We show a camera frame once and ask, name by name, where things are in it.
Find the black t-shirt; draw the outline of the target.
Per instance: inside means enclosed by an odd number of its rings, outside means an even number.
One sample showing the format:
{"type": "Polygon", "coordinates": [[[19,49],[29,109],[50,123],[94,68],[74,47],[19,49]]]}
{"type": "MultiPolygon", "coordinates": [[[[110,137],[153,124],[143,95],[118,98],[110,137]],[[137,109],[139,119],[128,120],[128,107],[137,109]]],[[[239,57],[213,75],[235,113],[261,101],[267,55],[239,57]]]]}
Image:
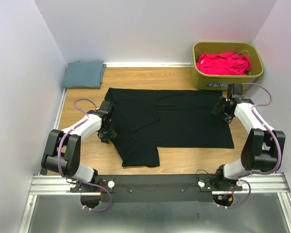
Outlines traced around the black t-shirt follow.
{"type": "Polygon", "coordinates": [[[234,148],[229,125],[211,114],[220,91],[110,88],[112,140],[123,167],[160,165],[158,148],[234,148]]]}

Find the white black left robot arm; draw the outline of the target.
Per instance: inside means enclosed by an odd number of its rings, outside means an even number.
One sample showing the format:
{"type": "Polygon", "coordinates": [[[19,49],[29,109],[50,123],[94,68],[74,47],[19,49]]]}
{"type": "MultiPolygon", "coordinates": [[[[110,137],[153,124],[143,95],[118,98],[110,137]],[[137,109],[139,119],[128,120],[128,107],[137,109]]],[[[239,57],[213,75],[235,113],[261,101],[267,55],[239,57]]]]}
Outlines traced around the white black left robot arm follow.
{"type": "Polygon", "coordinates": [[[93,133],[97,133],[102,143],[115,139],[113,112],[114,105],[104,100],[100,107],[83,111],[84,117],[72,126],[50,131],[41,167],[62,177],[81,181],[86,191],[94,191],[98,185],[98,172],[81,163],[81,144],[93,133]]]}

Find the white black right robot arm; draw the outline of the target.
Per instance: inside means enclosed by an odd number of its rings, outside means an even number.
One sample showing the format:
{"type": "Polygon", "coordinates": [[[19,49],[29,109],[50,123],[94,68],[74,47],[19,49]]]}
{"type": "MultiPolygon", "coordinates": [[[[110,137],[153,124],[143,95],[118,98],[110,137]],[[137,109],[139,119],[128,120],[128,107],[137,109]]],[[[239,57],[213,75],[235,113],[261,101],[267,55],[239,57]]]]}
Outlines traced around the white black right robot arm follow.
{"type": "Polygon", "coordinates": [[[220,97],[211,112],[227,123],[239,119],[248,133],[240,158],[216,170],[213,184],[219,190],[251,174],[272,174],[281,166],[286,136],[271,127],[257,112],[257,107],[244,97],[243,85],[234,83],[227,86],[227,97],[220,97]]]}

